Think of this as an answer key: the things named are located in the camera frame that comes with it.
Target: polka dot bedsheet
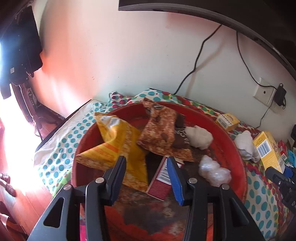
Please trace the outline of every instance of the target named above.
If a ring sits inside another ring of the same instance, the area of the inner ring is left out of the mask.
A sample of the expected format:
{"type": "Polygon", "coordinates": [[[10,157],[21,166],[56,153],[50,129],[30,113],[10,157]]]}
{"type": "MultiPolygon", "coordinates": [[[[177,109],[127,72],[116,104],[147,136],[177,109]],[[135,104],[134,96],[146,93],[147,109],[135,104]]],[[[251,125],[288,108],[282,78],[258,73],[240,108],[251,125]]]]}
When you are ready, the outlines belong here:
{"type": "MultiPolygon", "coordinates": [[[[213,120],[222,112],[202,105],[196,101],[168,92],[146,89],[135,97],[119,94],[117,91],[109,94],[108,103],[92,100],[74,114],[53,136],[35,153],[34,166],[44,185],[54,196],[60,188],[70,182],[71,168],[75,151],[79,142],[91,125],[95,124],[94,113],[108,113],[121,106],[143,101],[144,98],[154,101],[173,102],[200,111],[213,120]]],[[[249,130],[255,138],[260,131],[240,122],[238,127],[229,132],[232,139],[236,135],[249,130]]],[[[285,223],[288,209],[281,203],[282,196],[278,188],[268,183],[264,176],[261,162],[252,163],[244,161],[247,173],[248,190],[245,207],[258,225],[266,240],[274,237],[285,223]]]]}

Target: yellow snack bag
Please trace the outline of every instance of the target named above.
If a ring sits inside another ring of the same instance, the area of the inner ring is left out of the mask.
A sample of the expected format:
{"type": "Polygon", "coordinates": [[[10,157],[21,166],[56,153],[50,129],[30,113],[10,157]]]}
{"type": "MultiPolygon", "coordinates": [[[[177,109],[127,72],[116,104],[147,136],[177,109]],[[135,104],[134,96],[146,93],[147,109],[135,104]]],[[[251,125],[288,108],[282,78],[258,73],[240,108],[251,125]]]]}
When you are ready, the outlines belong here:
{"type": "Polygon", "coordinates": [[[97,112],[95,118],[104,143],[77,155],[76,160],[85,166],[106,171],[115,165],[119,156],[125,156],[126,174],[123,184],[146,192],[147,151],[136,143],[141,132],[117,116],[97,112]]]}

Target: yellow carton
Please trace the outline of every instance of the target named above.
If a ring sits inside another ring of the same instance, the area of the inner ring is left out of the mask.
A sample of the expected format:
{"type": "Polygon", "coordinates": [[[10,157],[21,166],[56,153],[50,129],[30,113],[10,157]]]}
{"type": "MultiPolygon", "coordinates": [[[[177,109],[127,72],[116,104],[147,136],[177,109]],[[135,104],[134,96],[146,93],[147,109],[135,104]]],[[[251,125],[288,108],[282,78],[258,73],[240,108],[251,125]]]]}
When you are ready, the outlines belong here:
{"type": "Polygon", "coordinates": [[[268,167],[273,167],[279,172],[283,173],[285,170],[285,162],[282,158],[279,147],[273,139],[269,131],[261,132],[254,140],[253,143],[257,148],[263,166],[266,170],[268,167]]]}
{"type": "Polygon", "coordinates": [[[219,115],[216,122],[219,123],[226,131],[232,131],[240,123],[240,121],[230,113],[219,115]]]}

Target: hanging black garment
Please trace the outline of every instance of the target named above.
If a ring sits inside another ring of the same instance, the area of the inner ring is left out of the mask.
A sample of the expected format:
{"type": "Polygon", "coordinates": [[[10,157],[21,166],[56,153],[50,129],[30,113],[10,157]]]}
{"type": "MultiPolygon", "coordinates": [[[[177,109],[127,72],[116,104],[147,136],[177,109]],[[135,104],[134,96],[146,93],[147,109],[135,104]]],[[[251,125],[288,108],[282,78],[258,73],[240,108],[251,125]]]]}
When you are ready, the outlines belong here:
{"type": "Polygon", "coordinates": [[[0,47],[0,90],[6,99],[11,96],[10,83],[21,85],[28,80],[28,75],[42,67],[42,47],[31,6],[20,12],[11,23],[0,47]]]}

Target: blue gripper pad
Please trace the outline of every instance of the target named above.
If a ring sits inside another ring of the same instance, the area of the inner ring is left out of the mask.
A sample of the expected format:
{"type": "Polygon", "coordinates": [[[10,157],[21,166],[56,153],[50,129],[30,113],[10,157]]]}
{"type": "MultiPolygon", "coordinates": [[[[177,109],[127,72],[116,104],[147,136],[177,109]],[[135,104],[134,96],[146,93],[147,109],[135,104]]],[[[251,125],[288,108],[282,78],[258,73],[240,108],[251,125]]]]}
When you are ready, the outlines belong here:
{"type": "Polygon", "coordinates": [[[184,197],[183,197],[183,193],[182,193],[182,185],[181,185],[180,179],[177,175],[176,169],[174,168],[174,165],[173,165],[172,160],[170,158],[167,159],[167,170],[168,170],[168,175],[170,177],[170,182],[172,184],[175,199],[179,203],[179,205],[182,206],[184,203],[184,197]]]}

